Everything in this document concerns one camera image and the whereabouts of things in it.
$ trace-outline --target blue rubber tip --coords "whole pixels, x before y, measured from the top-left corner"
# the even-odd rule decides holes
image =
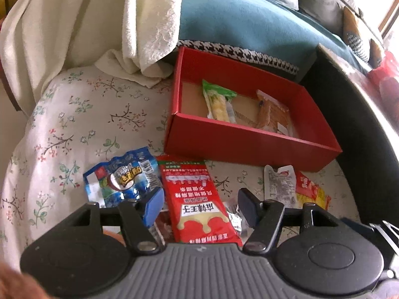
[[[158,217],[162,207],[165,202],[165,193],[162,188],[158,188],[152,198],[147,202],[144,215],[143,215],[143,223],[149,228],[151,227],[156,217]]]

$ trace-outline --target black circular pad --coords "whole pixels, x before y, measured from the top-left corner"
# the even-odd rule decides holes
[[[47,239],[28,247],[21,257],[21,270],[34,276],[56,297],[83,297],[111,286],[129,263],[127,249],[116,239]]]
[[[349,247],[335,243],[313,246],[308,256],[319,267],[333,270],[346,268],[355,260],[355,254]]]
[[[374,287],[384,267],[380,251],[349,227],[312,227],[283,242],[275,267],[292,285],[324,296]]]

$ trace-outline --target sauce packet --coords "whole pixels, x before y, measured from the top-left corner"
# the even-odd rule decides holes
[[[256,128],[292,137],[293,128],[289,109],[260,90],[257,90],[256,94],[261,102]]]
[[[327,195],[320,186],[312,182],[301,172],[297,173],[297,201],[302,207],[304,203],[315,203],[328,210],[331,197]]]
[[[159,156],[175,240],[182,243],[237,243],[228,213],[203,161]]]
[[[295,175],[297,177],[297,188],[295,192],[312,200],[316,200],[318,185],[309,180],[309,178],[300,171],[296,170]]]
[[[158,163],[147,147],[95,165],[83,174],[83,180],[89,201],[98,202],[101,208],[116,207],[125,199],[140,200],[162,188]]]
[[[265,199],[273,199],[287,208],[301,208],[297,202],[295,187],[297,180],[292,165],[280,167],[277,172],[270,165],[265,166]]]
[[[231,100],[237,93],[216,84],[202,80],[203,95],[208,107],[208,118],[236,124]]]

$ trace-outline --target white towel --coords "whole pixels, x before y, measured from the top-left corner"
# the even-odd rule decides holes
[[[178,42],[182,0],[18,0],[0,32],[0,58],[27,115],[62,69],[95,65],[152,87]]]

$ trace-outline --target metal screw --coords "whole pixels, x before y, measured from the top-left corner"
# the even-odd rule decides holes
[[[152,252],[158,248],[158,245],[153,241],[141,241],[137,244],[137,248],[142,252]]]
[[[260,253],[266,249],[266,245],[261,241],[250,241],[245,244],[245,249],[250,252]]]

